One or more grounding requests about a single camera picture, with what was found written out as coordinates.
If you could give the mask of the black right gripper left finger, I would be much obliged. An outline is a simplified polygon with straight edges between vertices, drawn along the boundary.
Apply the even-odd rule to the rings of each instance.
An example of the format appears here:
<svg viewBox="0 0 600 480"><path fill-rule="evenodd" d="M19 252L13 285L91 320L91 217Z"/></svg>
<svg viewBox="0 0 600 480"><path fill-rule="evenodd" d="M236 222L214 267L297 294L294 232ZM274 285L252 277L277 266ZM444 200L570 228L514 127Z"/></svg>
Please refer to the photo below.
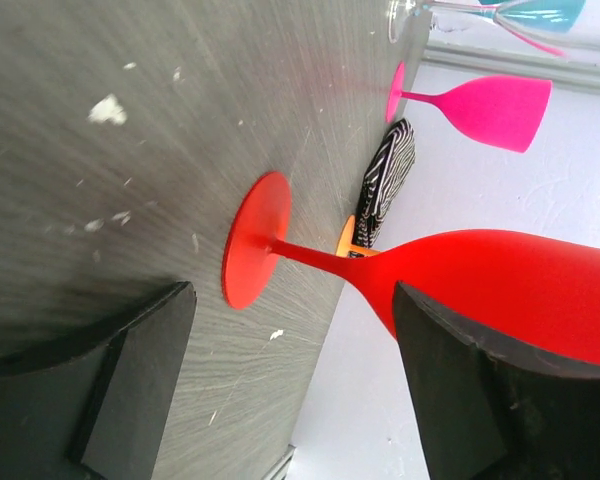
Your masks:
<svg viewBox="0 0 600 480"><path fill-rule="evenodd" d="M0 358L0 479L152 477L196 311L176 282Z"/></svg>

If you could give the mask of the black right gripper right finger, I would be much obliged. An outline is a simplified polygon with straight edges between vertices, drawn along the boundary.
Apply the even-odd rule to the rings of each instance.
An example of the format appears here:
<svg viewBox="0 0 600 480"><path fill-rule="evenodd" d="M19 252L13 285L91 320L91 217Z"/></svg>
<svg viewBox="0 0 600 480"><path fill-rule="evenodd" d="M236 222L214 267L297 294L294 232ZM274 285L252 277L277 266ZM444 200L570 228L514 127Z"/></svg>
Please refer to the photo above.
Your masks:
<svg viewBox="0 0 600 480"><path fill-rule="evenodd" d="M396 284L399 346L432 479L600 479L600 366L515 340Z"/></svg>

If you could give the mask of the red wine glass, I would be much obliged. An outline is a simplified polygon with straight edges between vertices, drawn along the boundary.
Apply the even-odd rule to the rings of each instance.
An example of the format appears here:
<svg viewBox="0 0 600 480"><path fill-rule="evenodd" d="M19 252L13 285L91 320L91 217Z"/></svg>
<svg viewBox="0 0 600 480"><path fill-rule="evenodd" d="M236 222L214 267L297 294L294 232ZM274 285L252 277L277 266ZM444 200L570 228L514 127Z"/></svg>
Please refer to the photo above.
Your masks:
<svg viewBox="0 0 600 480"><path fill-rule="evenodd" d="M444 232L376 255L340 257L288 243L291 189L279 172L243 199L224 251L222 288L251 305L285 257L341 277L389 331L392 297L405 283L481 325L534 347L600 366L600 249L493 229Z"/></svg>

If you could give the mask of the orange wine glass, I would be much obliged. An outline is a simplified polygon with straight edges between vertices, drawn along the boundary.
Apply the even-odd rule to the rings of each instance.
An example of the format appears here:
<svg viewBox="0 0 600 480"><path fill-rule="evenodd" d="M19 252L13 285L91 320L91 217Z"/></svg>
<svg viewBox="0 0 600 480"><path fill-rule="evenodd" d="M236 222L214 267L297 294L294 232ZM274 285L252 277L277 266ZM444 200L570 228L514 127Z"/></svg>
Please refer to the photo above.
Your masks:
<svg viewBox="0 0 600 480"><path fill-rule="evenodd" d="M342 228L335 255L339 257L348 257L351 253L362 257L378 255L379 251L354 243L356 225L356 216L350 215Z"/></svg>

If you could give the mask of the striped cloth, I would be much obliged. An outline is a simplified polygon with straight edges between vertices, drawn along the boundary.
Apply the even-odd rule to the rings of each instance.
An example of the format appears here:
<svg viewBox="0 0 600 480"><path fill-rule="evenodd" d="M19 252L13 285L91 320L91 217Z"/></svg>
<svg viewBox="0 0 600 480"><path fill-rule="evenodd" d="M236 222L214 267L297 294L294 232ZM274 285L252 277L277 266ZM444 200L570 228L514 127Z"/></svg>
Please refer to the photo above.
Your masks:
<svg viewBox="0 0 600 480"><path fill-rule="evenodd" d="M371 248L386 214L416 161L415 132L402 118L387 130L365 171L356 207L353 243Z"/></svg>

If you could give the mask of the magenta wine glass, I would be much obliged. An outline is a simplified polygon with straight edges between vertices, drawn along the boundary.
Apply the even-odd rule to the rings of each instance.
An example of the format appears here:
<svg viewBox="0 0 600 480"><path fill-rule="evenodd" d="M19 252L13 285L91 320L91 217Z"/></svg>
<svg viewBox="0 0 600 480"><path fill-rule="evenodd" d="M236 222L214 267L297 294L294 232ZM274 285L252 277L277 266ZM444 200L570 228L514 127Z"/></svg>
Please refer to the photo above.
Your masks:
<svg viewBox="0 0 600 480"><path fill-rule="evenodd" d="M524 153L544 118L553 83L547 79L492 75L465 82L441 94L403 89L405 65L399 64L388 90L385 119L410 99L431 104L466 137L486 145Z"/></svg>

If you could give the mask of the light blue wine glass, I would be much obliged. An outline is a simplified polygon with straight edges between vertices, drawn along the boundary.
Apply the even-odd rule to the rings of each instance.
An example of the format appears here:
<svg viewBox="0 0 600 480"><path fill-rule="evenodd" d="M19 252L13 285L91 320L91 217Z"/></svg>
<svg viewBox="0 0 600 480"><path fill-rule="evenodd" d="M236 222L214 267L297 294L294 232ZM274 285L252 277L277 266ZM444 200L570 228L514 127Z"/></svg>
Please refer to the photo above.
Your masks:
<svg viewBox="0 0 600 480"><path fill-rule="evenodd" d="M480 1L487 16L506 26L550 33L569 32L586 4L584 0Z"/></svg>

